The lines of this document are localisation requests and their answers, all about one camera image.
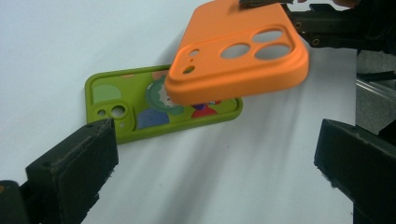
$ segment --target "white surface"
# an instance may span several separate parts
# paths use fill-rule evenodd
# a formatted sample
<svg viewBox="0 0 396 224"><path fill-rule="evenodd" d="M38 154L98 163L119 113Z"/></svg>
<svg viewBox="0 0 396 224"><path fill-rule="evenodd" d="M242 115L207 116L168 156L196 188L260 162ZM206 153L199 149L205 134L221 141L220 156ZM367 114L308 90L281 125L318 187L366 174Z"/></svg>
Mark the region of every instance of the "white surface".
<svg viewBox="0 0 396 224"><path fill-rule="evenodd" d="M0 179L85 124L89 76L172 62L204 2L1 1ZM313 161L322 119L354 123L355 51L310 53L302 85L236 120L121 145L84 223L352 223Z"/></svg>

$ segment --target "orange phone case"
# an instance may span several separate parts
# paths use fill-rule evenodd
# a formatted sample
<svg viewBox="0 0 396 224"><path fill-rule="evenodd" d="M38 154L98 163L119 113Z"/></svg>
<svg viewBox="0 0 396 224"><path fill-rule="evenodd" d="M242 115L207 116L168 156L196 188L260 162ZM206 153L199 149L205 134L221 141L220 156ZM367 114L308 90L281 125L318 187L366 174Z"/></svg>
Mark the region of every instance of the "orange phone case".
<svg viewBox="0 0 396 224"><path fill-rule="evenodd" d="M305 79L308 61L280 4L215 0L195 9L165 88L180 105L279 91Z"/></svg>

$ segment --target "green phone case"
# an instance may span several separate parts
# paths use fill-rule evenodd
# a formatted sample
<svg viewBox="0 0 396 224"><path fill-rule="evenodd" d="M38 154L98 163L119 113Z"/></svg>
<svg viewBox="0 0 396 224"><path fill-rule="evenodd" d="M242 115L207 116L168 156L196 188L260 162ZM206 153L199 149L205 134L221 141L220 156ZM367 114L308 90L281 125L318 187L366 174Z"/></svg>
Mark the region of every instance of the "green phone case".
<svg viewBox="0 0 396 224"><path fill-rule="evenodd" d="M175 105L163 81L170 65L99 73L85 83L87 121L113 118L118 144L235 119L240 98Z"/></svg>

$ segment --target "phone case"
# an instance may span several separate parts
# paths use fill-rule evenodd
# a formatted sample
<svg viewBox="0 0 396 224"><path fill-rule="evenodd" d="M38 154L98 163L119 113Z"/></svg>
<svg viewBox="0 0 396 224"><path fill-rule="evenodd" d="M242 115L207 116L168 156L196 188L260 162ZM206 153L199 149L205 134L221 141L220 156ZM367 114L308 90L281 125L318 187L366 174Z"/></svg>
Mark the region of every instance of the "phone case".
<svg viewBox="0 0 396 224"><path fill-rule="evenodd" d="M176 105L164 88L170 65L100 73L85 83L87 121L113 118L117 142L127 143L235 119L240 98Z"/></svg>
<svg viewBox="0 0 396 224"><path fill-rule="evenodd" d="M280 91L306 78L308 62L280 4L244 8L215 0L195 9L165 88L180 105Z"/></svg>

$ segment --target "white table surface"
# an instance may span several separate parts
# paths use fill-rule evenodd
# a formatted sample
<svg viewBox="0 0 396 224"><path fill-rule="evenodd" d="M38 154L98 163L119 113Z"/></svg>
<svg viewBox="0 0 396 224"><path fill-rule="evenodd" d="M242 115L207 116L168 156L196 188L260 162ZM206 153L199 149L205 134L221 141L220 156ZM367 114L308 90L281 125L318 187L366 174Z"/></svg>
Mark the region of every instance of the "white table surface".
<svg viewBox="0 0 396 224"><path fill-rule="evenodd" d="M204 2L1 1L0 179L21 185L86 123L89 76L171 63ZM302 85L244 97L233 121L120 145L83 223L351 224L352 202L314 154L323 119L355 122L356 52L309 51Z"/></svg>

